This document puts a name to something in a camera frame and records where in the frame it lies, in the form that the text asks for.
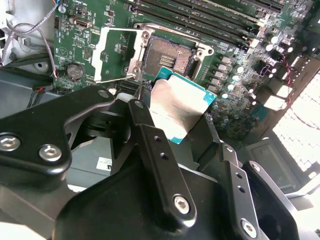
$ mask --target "sticker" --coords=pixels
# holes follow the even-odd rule
[[[111,171],[112,160],[110,158],[99,157],[96,169]]]

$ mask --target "dimm slot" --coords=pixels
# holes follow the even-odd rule
[[[205,14],[207,14],[207,15],[213,17],[213,18],[216,18],[218,20],[222,20],[222,21],[226,21],[228,23],[232,23],[232,24],[234,24],[234,25],[236,25],[239,28],[242,28],[244,30],[246,30],[248,28],[248,25],[243,23],[243,22],[241,22],[241,21],[236,21],[235,19],[232,19],[232,18],[229,18],[229,17],[226,17],[226,16],[214,14],[214,12],[211,11],[209,8],[205,8],[205,7],[200,6],[198,4],[194,4],[194,3],[190,2],[190,1],[171,0],[171,2],[175,2],[175,3],[181,4],[183,6],[189,7],[191,9],[193,9],[193,10],[200,11],[200,12],[205,13]]]
[[[205,35],[207,37],[210,37],[210,38],[213,38],[213,39],[216,39],[216,40],[220,40],[220,41],[222,41],[224,43],[228,43],[228,44],[230,44],[232,46],[235,46],[237,48],[240,48],[240,49],[246,49],[248,47],[248,45],[246,45],[246,44],[244,44],[242,42],[238,42],[238,41],[234,41],[234,40],[229,39],[229,38],[225,38],[225,37],[217,36],[217,35],[214,35],[214,34],[210,34],[207,31],[204,31],[203,28],[199,29],[198,27],[196,27],[194,25],[188,24],[188,23],[186,23],[184,21],[181,21],[181,20],[178,20],[176,18],[164,16],[162,14],[159,14],[159,13],[157,13],[155,11],[150,10],[147,7],[143,7],[143,6],[140,6],[140,5],[137,5],[137,4],[133,4],[133,5],[136,5],[136,7],[135,7],[136,9],[135,10],[136,10],[137,13],[148,14],[148,15],[157,17],[159,19],[165,20],[166,22],[174,23],[178,27],[190,29],[190,30],[194,31],[194,33],[196,33],[198,35]]]
[[[270,0],[243,0],[243,1],[249,4],[256,5],[265,10],[272,11],[277,14],[281,13],[282,9],[284,8],[282,4],[279,4],[277,2],[270,1]]]
[[[156,3],[155,1],[152,1],[152,0],[142,0],[141,2],[145,2],[145,3],[148,3],[150,5],[153,5],[153,6],[168,10],[170,12],[179,14],[179,15],[184,16],[184,17],[189,18],[189,19],[193,19],[193,20],[198,21],[200,23],[203,23],[203,24],[206,24],[206,25],[211,26],[213,28],[219,29],[219,30],[221,30],[223,32],[227,32],[230,36],[234,36],[236,38],[238,37],[238,38],[242,39],[242,37],[244,35],[242,32],[238,32],[237,33],[238,27],[234,27],[234,26],[230,25],[229,23],[225,23],[230,28],[232,28],[232,29],[230,29],[230,28],[228,28],[228,27],[226,27],[224,25],[221,25],[221,23],[214,23],[214,22],[212,22],[210,20],[207,20],[207,19],[203,18],[203,17],[205,17],[203,13],[195,11],[195,10],[187,9],[185,6],[181,6],[180,5],[181,8],[186,9],[188,12],[183,11],[183,10],[178,9],[178,8],[175,8],[175,7],[171,6],[171,5],[165,6],[165,5],[161,4],[161,3]]]

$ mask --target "gray cable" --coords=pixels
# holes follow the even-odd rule
[[[34,27],[35,25],[23,22],[23,23],[19,23],[16,26],[14,26],[14,28],[16,29],[16,28],[20,28],[20,27],[24,27],[24,26]],[[54,56],[52,54],[51,48],[50,48],[45,36],[43,35],[43,32],[40,29],[37,29],[37,31],[40,33],[40,35],[41,35],[41,37],[43,39],[44,46],[45,46],[45,48],[46,48],[46,50],[47,50],[47,52],[49,54],[49,58],[50,58],[53,74],[54,74],[54,76],[56,76],[56,65],[55,65],[55,60],[54,60]],[[9,36],[8,36],[8,38],[6,40],[6,43],[4,45],[4,48],[3,48],[3,56],[5,56],[5,53],[7,52],[9,44],[10,44],[12,38],[14,37],[14,34],[15,33],[13,31],[9,34]]]
[[[51,17],[51,15],[55,12],[57,6],[58,4],[55,4],[53,8],[40,21],[38,21],[36,25],[32,25],[33,27],[28,31],[18,31],[16,30],[16,26],[13,27],[8,21],[6,22],[7,26],[12,32],[14,32],[19,37],[25,37],[37,31],[41,27],[41,25],[44,24]]]

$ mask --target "screw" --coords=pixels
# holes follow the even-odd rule
[[[60,6],[58,7],[58,11],[59,11],[61,14],[65,14],[66,11],[67,11],[67,9],[66,9],[65,6],[60,5]]]
[[[107,99],[107,98],[109,97],[109,95],[108,95],[108,93],[107,93],[106,91],[99,90],[98,93],[99,93],[99,95],[100,95],[101,97],[103,97],[103,98],[106,98],[106,99]]]
[[[148,39],[150,37],[150,34],[147,31],[145,31],[145,32],[143,32],[142,37],[144,39]]]
[[[174,206],[179,210],[182,214],[187,214],[190,211],[190,206],[188,201],[182,196],[176,196],[173,199]]]
[[[230,153],[232,153],[234,150],[229,145],[224,145],[225,149],[227,149]]]
[[[61,158],[62,152],[57,146],[52,144],[46,144],[40,148],[39,156],[43,160],[46,160],[49,162],[55,162]]]
[[[248,234],[251,238],[255,239],[257,237],[257,231],[255,227],[245,219],[241,220],[242,229]]]
[[[0,136],[0,151],[11,152],[20,147],[21,141],[12,135]]]
[[[135,74],[138,74],[138,73],[140,73],[140,68],[138,68],[138,67],[135,67],[135,68],[133,69],[133,72],[134,72]]]
[[[257,170],[258,172],[260,172],[260,167],[259,167],[257,164],[252,163],[252,167],[253,167],[255,170]]]

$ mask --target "electronic component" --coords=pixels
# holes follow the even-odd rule
[[[87,13],[87,8],[84,6],[76,6],[75,13],[78,15],[85,15]]]
[[[235,89],[235,85],[233,85],[230,82],[228,82],[225,86],[226,86],[228,91],[233,91]]]
[[[216,87],[221,86],[221,80],[214,78],[214,77],[210,78],[210,80],[211,80],[211,82],[210,82],[211,85],[214,85]]]
[[[56,16],[54,18],[54,29],[60,29],[61,28],[61,17]]]
[[[227,66],[226,66],[226,65],[223,65],[223,64],[219,64],[219,65],[218,65],[218,69],[219,69],[219,71],[224,72],[224,71],[227,70]]]
[[[227,99],[229,97],[229,95],[226,91],[222,91],[222,92],[220,92],[220,97],[223,99]]]
[[[281,43],[280,45],[279,45],[281,48],[283,48],[283,50],[285,51],[285,52],[287,52],[288,54],[289,53],[292,53],[293,52],[293,50],[294,50],[294,48],[292,47],[292,46],[290,46],[290,45],[288,45],[288,44],[285,44],[285,43]]]
[[[284,59],[284,55],[275,49],[271,51],[270,57],[277,62],[281,62]]]
[[[231,63],[231,58],[230,57],[227,57],[227,56],[223,56],[221,58],[221,62],[223,62],[224,64],[230,64]]]
[[[216,71],[214,73],[214,77],[217,78],[217,79],[225,79],[227,77],[227,75],[223,72],[220,72],[220,71]]]
[[[230,77],[231,77],[231,79],[232,79],[232,81],[233,82],[238,82],[238,81],[240,81],[240,76],[239,75],[237,75],[237,74],[231,74],[230,75]]]
[[[145,74],[156,76],[161,67],[167,67],[185,76],[195,51],[184,45],[152,36],[143,61]]]
[[[92,22],[85,18],[80,18],[77,16],[71,16],[69,18],[71,24],[75,24],[79,29],[87,29],[92,26]]]
[[[85,75],[85,70],[79,64],[70,64],[66,68],[66,74],[72,81],[78,81]]]
[[[243,66],[241,66],[241,65],[236,65],[234,67],[234,69],[238,74],[242,74],[244,72],[244,70],[245,70],[245,68]]]
[[[279,41],[279,38],[277,36],[274,36],[274,35],[270,35],[268,37],[268,41],[271,43],[271,44],[276,44],[278,41]]]
[[[110,18],[114,18],[114,17],[115,17],[115,12],[109,10],[109,11],[108,11],[108,16],[109,16]]]

